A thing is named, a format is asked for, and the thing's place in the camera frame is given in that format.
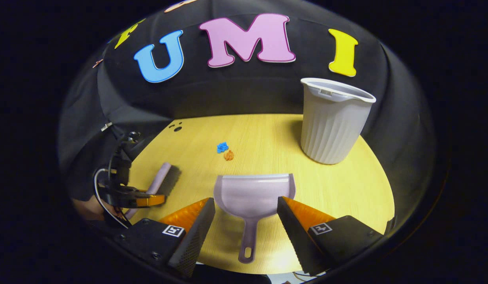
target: yellow wooden surface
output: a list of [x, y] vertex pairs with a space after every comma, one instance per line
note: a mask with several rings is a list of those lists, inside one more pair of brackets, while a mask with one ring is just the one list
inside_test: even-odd
[[[293, 173], [295, 200], [336, 218], [352, 215], [384, 233], [394, 215], [391, 188], [374, 153], [359, 137], [345, 160], [323, 165], [300, 148], [302, 115], [253, 114], [175, 120], [134, 160], [129, 185], [147, 189], [164, 162], [182, 171], [166, 203], [140, 209], [130, 220], [159, 220], [203, 198], [213, 197], [218, 175]], [[235, 158], [226, 161], [217, 145], [226, 142]], [[258, 223], [255, 259], [238, 261], [244, 221], [216, 213], [198, 261], [240, 273], [301, 270], [277, 214]]]

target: purple dustpan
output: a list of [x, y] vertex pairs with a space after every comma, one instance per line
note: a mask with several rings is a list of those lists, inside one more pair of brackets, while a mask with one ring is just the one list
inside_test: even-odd
[[245, 222], [239, 252], [240, 262], [251, 263], [254, 260], [258, 221], [277, 213], [278, 197], [293, 199], [295, 192], [293, 174], [217, 176], [214, 186], [215, 202], [224, 212], [243, 218]]

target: small blue piece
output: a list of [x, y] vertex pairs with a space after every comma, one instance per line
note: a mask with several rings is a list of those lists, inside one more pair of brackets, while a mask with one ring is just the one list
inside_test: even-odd
[[228, 145], [226, 145], [226, 142], [217, 145], [217, 153], [222, 153], [226, 150], [228, 150]]

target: pink letter m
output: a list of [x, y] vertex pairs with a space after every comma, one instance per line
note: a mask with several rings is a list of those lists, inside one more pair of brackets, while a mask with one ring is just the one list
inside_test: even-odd
[[289, 18], [280, 14], [260, 14], [256, 16], [249, 30], [245, 31], [228, 18], [214, 19], [200, 25], [207, 31], [211, 44], [212, 58], [208, 65], [213, 68], [231, 65], [235, 57], [228, 54], [226, 43], [244, 60], [251, 60], [258, 41], [262, 41], [262, 51], [258, 59], [266, 62], [293, 62], [295, 54], [289, 50], [286, 23]]

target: white plastic bin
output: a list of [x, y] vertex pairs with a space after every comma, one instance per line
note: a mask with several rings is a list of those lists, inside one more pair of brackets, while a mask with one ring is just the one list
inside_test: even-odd
[[303, 78], [301, 147], [312, 160], [342, 162], [356, 143], [376, 99], [337, 81]]

